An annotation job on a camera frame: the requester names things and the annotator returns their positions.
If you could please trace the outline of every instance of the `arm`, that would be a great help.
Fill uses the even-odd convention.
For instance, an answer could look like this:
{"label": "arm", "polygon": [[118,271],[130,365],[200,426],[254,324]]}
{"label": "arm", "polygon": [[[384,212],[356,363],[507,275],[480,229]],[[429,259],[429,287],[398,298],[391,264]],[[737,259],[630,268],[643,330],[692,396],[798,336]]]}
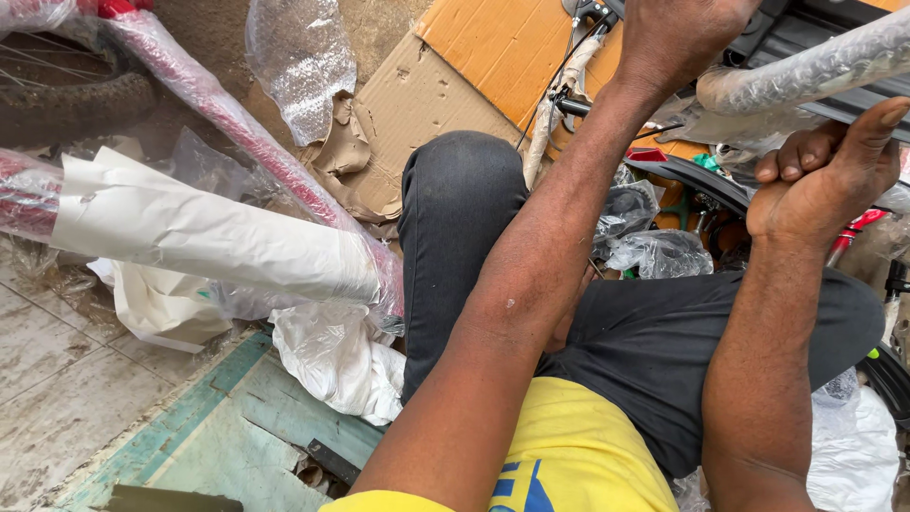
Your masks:
{"label": "arm", "polygon": [[755,168],[765,185],[747,219],[752,257],[703,390],[703,468],[719,512],[815,511],[805,490],[807,365],[824,257],[837,232],[895,184],[889,139],[907,107],[910,99],[893,98],[849,130],[831,122],[797,132]]}
{"label": "arm", "polygon": [[[578,290],[623,153],[670,93],[742,31],[756,4],[627,4],[626,49],[616,76],[493,247],[445,352],[353,492],[396,490],[459,512],[486,508],[542,349]],[[660,12],[671,9],[667,22]],[[678,51],[667,55],[666,47]],[[664,72],[654,74],[655,68]]]}

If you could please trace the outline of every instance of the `yellow t-shirt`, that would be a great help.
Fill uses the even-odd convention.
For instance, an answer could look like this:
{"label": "yellow t-shirt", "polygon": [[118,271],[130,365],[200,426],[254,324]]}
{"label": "yellow t-shirt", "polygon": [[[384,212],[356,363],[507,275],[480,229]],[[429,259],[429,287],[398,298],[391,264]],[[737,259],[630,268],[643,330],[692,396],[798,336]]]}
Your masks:
{"label": "yellow t-shirt", "polygon": [[[422,497],[369,491],[320,512],[450,512]],[[580,384],[537,377],[521,406],[489,512],[674,512],[676,502],[616,405]]]}

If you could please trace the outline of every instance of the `hand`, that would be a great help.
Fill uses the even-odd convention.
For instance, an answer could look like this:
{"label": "hand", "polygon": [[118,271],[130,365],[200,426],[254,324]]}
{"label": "hand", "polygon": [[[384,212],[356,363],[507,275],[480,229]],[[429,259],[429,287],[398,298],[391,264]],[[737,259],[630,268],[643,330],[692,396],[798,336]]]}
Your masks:
{"label": "hand", "polygon": [[665,96],[696,79],[740,35],[761,0],[627,0],[616,77]]}
{"label": "hand", "polygon": [[749,206],[749,233],[824,254],[850,220],[897,182],[900,157],[891,133],[908,110],[910,98],[893,97],[849,127],[828,121],[793,133],[755,166],[763,185]]}

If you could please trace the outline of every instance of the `dirt ground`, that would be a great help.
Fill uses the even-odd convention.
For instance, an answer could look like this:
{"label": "dirt ground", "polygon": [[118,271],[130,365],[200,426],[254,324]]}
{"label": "dirt ground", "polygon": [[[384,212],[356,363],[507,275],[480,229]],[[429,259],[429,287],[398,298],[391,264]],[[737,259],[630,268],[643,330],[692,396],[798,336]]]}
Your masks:
{"label": "dirt ground", "polygon": [[[339,11],[357,58],[357,87],[367,83],[392,48],[430,6],[432,0],[339,0]],[[278,108],[262,93],[244,54],[244,27],[249,0],[157,0],[155,13],[174,38],[215,74],[221,85],[286,148],[293,140]],[[169,92],[146,122],[128,135],[139,137],[152,159],[170,156],[180,129],[196,131],[214,148],[227,149],[230,141],[208,121]]]}

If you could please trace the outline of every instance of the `tiled floor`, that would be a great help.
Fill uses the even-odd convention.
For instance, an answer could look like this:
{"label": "tiled floor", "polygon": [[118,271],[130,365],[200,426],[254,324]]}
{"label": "tiled floor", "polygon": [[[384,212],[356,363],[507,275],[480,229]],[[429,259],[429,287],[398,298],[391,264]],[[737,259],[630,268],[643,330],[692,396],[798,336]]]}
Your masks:
{"label": "tiled floor", "polygon": [[105,337],[23,282],[0,236],[0,512],[32,508],[199,366],[193,355]]}

